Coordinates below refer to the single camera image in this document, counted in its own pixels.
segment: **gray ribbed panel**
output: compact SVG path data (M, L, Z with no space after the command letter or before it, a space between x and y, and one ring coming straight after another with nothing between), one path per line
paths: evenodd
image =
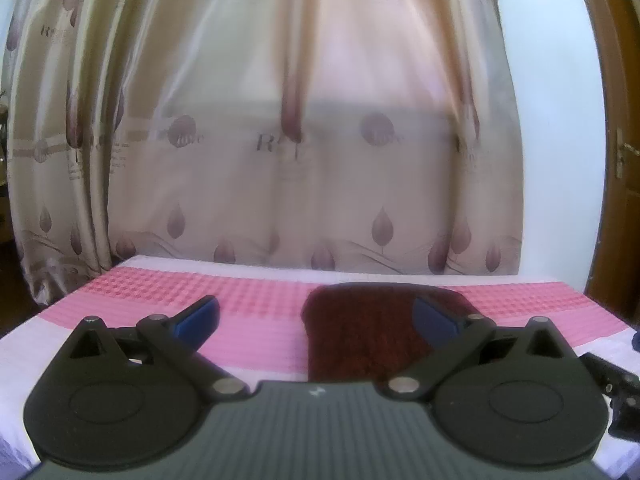
M54 464L30 480L605 480L591 462L515 472L467 456L426 412L381 397L370 384L264 383L241 403L220 404L171 456L118 473Z

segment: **dark red object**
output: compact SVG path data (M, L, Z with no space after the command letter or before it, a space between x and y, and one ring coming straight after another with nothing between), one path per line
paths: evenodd
M416 296L455 316L478 311L457 292L434 286L349 283L323 286L302 313L311 382L383 382L432 351L412 323Z

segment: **white logo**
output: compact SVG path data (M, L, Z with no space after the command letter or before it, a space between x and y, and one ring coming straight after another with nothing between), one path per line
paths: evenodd
M315 390L309 390L309 394L313 395L314 397L320 397L325 393L326 393L326 390L324 388L321 388L320 386L316 386Z

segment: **brown wooden door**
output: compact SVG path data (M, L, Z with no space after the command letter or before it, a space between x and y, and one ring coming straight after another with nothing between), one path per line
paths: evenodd
M632 319L640 295L640 22L633 0L586 2L607 116L603 215L586 293Z

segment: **beige curtain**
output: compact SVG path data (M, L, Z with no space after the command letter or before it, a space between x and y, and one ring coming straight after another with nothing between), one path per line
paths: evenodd
M522 148L492 0L18 0L2 70L41 304L135 253L518 270Z

